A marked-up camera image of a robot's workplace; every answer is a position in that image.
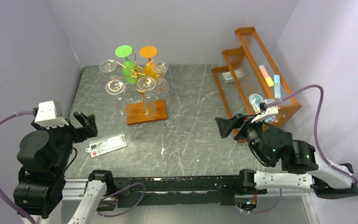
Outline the green plastic wine glass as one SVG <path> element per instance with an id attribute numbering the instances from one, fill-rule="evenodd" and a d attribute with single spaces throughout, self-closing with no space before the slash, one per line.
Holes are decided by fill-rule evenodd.
<path id="1" fill-rule="evenodd" d="M 115 50 L 116 57 L 125 59 L 124 63 L 118 61 L 116 61 L 116 63 L 122 67 L 124 79 L 129 84 L 135 84 L 137 82 L 137 76 L 135 74 L 135 69 L 137 69 L 136 61 L 132 61 L 128 58 L 133 53 L 135 53 L 135 51 L 130 45 L 121 45 Z"/>

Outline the orange plastic wine glass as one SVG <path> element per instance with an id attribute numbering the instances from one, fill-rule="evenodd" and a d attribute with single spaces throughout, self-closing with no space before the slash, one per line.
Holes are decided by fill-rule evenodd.
<path id="1" fill-rule="evenodd" d="M 139 50 L 139 54 L 141 57 L 146 58 L 147 62 L 143 67 L 143 74 L 145 76 L 152 77 L 154 79 L 157 79 L 159 77 L 159 74 L 154 72 L 152 70 L 152 67 L 155 65 L 155 60 L 158 57 L 158 50 L 156 47 L 148 45 L 144 46 Z"/>

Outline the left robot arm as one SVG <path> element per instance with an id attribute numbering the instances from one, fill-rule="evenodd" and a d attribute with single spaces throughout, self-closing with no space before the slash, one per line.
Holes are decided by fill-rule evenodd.
<path id="1" fill-rule="evenodd" d="M 13 197 L 24 222 L 61 223 L 65 172 L 74 144 L 98 134 L 94 114 L 75 112 L 74 117 L 80 127 L 74 127 L 56 112 L 38 109 L 32 121 L 34 131 L 20 142 L 17 160 L 21 169 Z"/>

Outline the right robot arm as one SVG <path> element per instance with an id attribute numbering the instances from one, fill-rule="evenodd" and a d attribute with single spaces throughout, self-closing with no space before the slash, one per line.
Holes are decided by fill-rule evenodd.
<path id="1" fill-rule="evenodd" d="M 234 130 L 235 141 L 245 140 L 253 156 L 264 167 L 280 163 L 282 173 L 267 173 L 251 169 L 239 172 L 237 194 L 265 189 L 295 189 L 314 193 L 322 199 L 342 199 L 358 196 L 358 187 L 350 178 L 349 163 L 324 161 L 314 146 L 295 140 L 290 132 L 264 121 L 252 122 L 253 115 L 236 114 L 232 118 L 216 117 L 220 136 L 226 138 Z"/>

